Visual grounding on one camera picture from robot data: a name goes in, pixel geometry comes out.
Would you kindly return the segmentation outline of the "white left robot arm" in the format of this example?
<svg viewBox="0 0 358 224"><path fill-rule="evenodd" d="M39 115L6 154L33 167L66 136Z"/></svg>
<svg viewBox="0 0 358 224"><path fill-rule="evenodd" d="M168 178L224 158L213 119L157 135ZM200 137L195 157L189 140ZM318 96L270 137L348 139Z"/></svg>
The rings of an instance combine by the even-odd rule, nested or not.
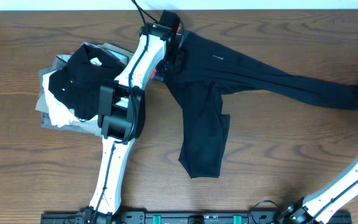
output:
<svg viewBox="0 0 358 224"><path fill-rule="evenodd" d="M164 10L157 22L141 27L136 52L114 80L102 82L98 126L103 137L103 156L93 198L81 213L61 223L118 223L121 188L127 159L145 123L145 88L162 69L181 70L185 29L180 17Z"/></svg>

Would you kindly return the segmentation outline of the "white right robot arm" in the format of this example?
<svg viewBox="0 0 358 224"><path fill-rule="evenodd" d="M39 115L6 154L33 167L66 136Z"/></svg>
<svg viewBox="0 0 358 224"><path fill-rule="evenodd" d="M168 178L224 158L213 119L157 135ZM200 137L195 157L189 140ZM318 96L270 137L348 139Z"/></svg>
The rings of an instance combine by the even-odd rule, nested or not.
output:
<svg viewBox="0 0 358 224"><path fill-rule="evenodd" d="M277 93L313 106L358 110L358 85L307 81L280 87ZM357 195L358 155L330 183L280 212L275 222L327 223L336 211Z"/></svg>

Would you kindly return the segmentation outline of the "black leggings with red waistband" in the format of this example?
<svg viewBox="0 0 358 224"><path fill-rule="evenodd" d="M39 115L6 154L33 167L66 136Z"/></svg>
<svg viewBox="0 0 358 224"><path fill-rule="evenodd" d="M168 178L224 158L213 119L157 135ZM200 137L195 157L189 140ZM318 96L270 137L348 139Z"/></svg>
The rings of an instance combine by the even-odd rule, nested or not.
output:
<svg viewBox="0 0 358 224"><path fill-rule="evenodd" d="M181 70L158 69L152 79L166 84L182 108L184 139L178 160L191 178L220 175L230 125L230 116L222 113L223 95L250 90L277 93L280 87L318 81L290 75L190 31L181 49Z"/></svg>

